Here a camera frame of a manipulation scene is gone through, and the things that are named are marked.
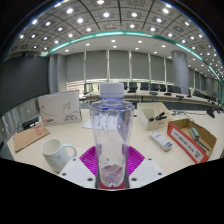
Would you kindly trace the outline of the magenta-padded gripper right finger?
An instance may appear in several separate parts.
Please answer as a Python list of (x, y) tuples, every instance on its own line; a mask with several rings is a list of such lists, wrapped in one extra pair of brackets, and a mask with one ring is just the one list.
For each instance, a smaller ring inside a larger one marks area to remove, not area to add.
[(144, 157), (135, 148), (129, 147), (127, 157), (129, 188), (140, 188), (165, 177), (165, 173), (151, 158)]

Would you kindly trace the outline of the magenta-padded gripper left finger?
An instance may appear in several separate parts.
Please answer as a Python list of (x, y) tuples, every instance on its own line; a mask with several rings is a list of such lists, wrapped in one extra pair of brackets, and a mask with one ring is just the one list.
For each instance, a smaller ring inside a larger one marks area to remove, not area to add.
[(91, 147), (79, 158), (72, 158), (60, 172), (59, 176), (81, 187), (94, 189), (97, 169), (95, 147)]

